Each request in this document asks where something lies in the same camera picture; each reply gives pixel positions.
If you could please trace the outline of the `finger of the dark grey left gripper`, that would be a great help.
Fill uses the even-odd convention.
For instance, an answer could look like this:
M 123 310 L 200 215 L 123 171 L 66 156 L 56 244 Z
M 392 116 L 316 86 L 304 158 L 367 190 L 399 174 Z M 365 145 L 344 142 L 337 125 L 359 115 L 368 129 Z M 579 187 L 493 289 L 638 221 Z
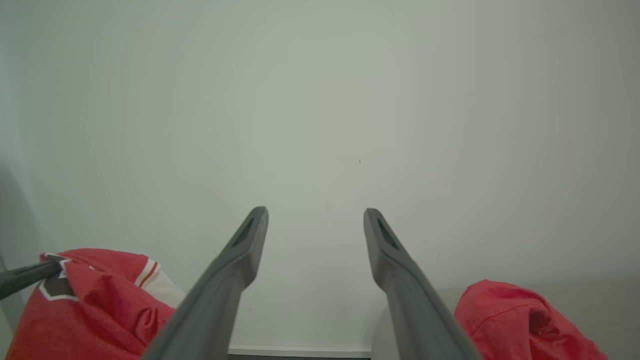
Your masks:
M 39 281 L 57 276 L 61 271 L 62 267 L 57 260 L 46 260 L 4 271 L 0 274 L 0 300 L 27 289 Z

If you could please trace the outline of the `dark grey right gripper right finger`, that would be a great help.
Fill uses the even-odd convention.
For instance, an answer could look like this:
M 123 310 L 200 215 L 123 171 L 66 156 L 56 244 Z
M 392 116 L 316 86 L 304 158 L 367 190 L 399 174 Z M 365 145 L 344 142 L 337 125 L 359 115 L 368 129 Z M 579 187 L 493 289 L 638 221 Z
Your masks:
M 363 228 L 372 277 L 388 303 L 377 326 L 371 359 L 479 360 L 473 342 L 383 214 L 366 209 Z

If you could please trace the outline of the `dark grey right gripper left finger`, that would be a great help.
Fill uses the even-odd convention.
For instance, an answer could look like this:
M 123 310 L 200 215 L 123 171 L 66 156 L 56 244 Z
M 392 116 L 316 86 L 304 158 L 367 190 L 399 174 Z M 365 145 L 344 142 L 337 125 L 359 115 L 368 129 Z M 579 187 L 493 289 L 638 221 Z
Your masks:
M 225 360 L 242 292 L 258 275 L 269 226 L 254 207 L 169 321 L 147 346 L 144 360 Z

